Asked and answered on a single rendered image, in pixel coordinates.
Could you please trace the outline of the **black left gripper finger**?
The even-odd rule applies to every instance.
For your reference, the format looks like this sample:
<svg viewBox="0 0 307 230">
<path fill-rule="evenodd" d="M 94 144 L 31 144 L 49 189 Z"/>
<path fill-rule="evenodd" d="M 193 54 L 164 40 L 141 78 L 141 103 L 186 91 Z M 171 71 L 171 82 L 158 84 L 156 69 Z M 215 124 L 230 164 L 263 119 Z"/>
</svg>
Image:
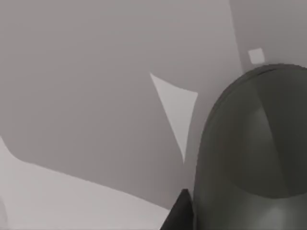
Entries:
<svg viewBox="0 0 307 230">
<path fill-rule="evenodd" d="M 188 189 L 182 189 L 160 230 L 196 230 L 193 201 Z"/>
</svg>

